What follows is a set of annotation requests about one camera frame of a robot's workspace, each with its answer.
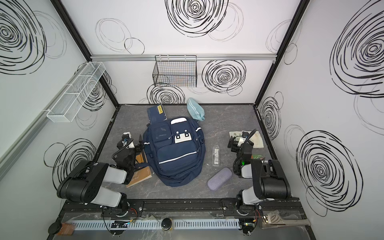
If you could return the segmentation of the brown hardcover book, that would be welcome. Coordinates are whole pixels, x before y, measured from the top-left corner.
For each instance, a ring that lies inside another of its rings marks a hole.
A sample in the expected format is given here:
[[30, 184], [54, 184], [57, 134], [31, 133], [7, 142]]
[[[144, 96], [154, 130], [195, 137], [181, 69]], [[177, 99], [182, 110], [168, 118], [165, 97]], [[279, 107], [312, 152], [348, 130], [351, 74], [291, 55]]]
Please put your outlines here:
[[[141, 152], [138, 156], [136, 156], [136, 164], [143, 164], [147, 163], [147, 157], [144, 152]], [[140, 167], [133, 175], [130, 183], [126, 185], [127, 188], [132, 187], [138, 183], [141, 183], [149, 178], [152, 177], [151, 168], [149, 166], [147, 167]]]

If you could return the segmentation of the navy blue student backpack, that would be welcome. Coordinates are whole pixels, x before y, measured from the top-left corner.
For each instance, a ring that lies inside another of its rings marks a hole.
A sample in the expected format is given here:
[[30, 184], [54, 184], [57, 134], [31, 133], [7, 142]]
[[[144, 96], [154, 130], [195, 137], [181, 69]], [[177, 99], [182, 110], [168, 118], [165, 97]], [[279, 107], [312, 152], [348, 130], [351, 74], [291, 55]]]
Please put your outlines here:
[[206, 146], [198, 121], [178, 117], [149, 124], [143, 141], [148, 165], [166, 186], [187, 185], [201, 173]]

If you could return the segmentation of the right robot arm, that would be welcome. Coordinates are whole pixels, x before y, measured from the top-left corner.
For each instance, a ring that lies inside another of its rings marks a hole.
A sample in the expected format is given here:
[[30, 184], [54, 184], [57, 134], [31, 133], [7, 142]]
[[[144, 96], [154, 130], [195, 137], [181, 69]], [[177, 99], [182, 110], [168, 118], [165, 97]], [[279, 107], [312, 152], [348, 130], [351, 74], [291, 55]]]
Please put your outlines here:
[[236, 153], [233, 172], [243, 179], [251, 179], [253, 185], [239, 191], [236, 197], [237, 211], [245, 215], [252, 206], [265, 201], [287, 200], [291, 198], [291, 188], [278, 160], [255, 157], [257, 146], [256, 129], [251, 132], [230, 132], [228, 148]]

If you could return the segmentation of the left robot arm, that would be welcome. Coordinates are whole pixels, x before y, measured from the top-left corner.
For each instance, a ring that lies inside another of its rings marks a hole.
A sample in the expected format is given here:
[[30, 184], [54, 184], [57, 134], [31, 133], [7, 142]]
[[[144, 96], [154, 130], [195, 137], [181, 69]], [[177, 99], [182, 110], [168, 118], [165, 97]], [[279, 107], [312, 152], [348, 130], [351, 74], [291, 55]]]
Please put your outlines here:
[[81, 161], [59, 184], [57, 196], [74, 203], [109, 207], [116, 215], [124, 216], [131, 210], [127, 195], [102, 186], [103, 183], [127, 185], [138, 170], [138, 156], [144, 149], [142, 136], [135, 144], [130, 133], [125, 133], [112, 154], [114, 165]]

